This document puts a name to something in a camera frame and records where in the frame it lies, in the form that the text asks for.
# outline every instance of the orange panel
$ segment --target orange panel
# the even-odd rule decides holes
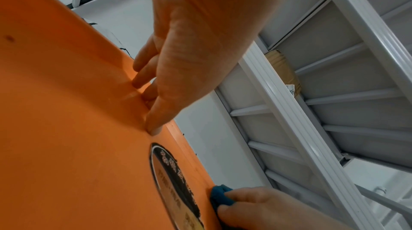
[[[173,229],[152,142],[179,161],[205,228],[220,228],[176,124],[144,131],[128,56],[57,0],[0,0],[0,32],[0,229]]]

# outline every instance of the black and gold label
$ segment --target black and gold label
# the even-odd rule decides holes
[[[178,230],[204,230],[200,210],[174,157],[152,143],[150,165],[163,203]]]

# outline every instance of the white label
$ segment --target white label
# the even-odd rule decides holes
[[[288,88],[292,95],[295,95],[295,85],[286,85],[286,88]]]

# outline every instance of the skin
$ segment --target skin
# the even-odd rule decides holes
[[[241,188],[226,192],[236,201],[218,207],[219,218],[246,230],[352,230],[348,226],[270,188]]]
[[[154,33],[133,64],[151,135],[215,89],[281,0],[153,0]]]

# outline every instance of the blue cloth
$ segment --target blue cloth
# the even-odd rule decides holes
[[[225,196],[224,193],[232,190],[231,188],[225,186],[225,185],[220,185],[220,186],[214,186],[212,188],[212,192],[210,193],[210,203],[212,203],[213,210],[215,211],[216,215],[218,216],[218,207],[220,205],[227,205],[231,206],[235,203],[235,201],[231,200],[229,197]],[[235,228],[235,227],[229,227],[225,223],[220,220],[218,216],[220,225],[222,226],[222,230],[235,230],[235,229],[240,229],[240,228]]]

